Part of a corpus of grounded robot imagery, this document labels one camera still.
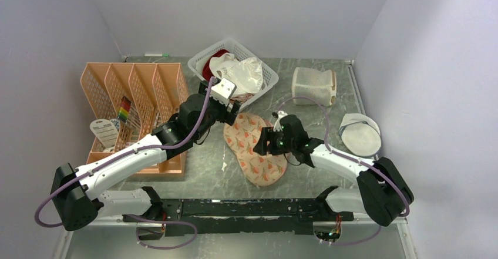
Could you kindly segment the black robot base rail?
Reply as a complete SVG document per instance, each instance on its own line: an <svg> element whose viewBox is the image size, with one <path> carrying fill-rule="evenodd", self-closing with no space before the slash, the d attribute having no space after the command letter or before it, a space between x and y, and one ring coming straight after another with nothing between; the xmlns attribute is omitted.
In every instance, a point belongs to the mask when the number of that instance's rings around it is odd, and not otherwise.
<svg viewBox="0 0 498 259"><path fill-rule="evenodd" d="M352 212L332 211L325 196L291 199L159 199L144 218L166 221L164 227L136 229L140 240L200 234L293 232L311 235L314 224L353 221Z"/></svg>

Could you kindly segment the floral mesh laundry bag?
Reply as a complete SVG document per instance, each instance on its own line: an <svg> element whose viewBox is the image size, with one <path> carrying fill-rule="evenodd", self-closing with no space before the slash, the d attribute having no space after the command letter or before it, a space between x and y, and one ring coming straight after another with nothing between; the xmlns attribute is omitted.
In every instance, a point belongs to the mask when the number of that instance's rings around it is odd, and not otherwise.
<svg viewBox="0 0 498 259"><path fill-rule="evenodd" d="M240 113L232 126L224 125L223 129L224 140L235 154L243 174L249 182L259 187L276 183L288 165L283 155L261 156L253 150L261 130L271 126L271 122L258 115Z"/></svg>

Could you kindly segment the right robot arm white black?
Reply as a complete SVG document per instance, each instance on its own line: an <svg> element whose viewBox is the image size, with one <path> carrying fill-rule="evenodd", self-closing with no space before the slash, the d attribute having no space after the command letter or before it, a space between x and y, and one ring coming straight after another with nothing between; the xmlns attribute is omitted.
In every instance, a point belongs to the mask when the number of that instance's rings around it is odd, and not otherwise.
<svg viewBox="0 0 498 259"><path fill-rule="evenodd" d="M292 154L299 164L329 170L352 182L351 189L329 189L317 199L317 213L332 220L340 212L366 214L387 227L410 212L414 195L406 181L386 157L377 160L338 150L323 139L309 137L296 115L274 113L274 126L263 127L253 150L261 155Z"/></svg>

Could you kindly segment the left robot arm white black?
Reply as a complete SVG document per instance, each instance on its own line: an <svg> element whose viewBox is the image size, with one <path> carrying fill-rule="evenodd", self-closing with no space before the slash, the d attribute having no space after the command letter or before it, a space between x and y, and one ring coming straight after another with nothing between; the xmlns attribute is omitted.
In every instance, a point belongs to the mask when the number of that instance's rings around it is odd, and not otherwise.
<svg viewBox="0 0 498 259"><path fill-rule="evenodd" d="M216 122L233 125L240 102L223 103L194 94L178 113L131 146L94 163L74 169L69 163L56 169L52 201L67 231L78 230L101 217L132 215L147 221L163 219L163 202L149 186L111 191L116 183L154 164L188 151Z"/></svg>

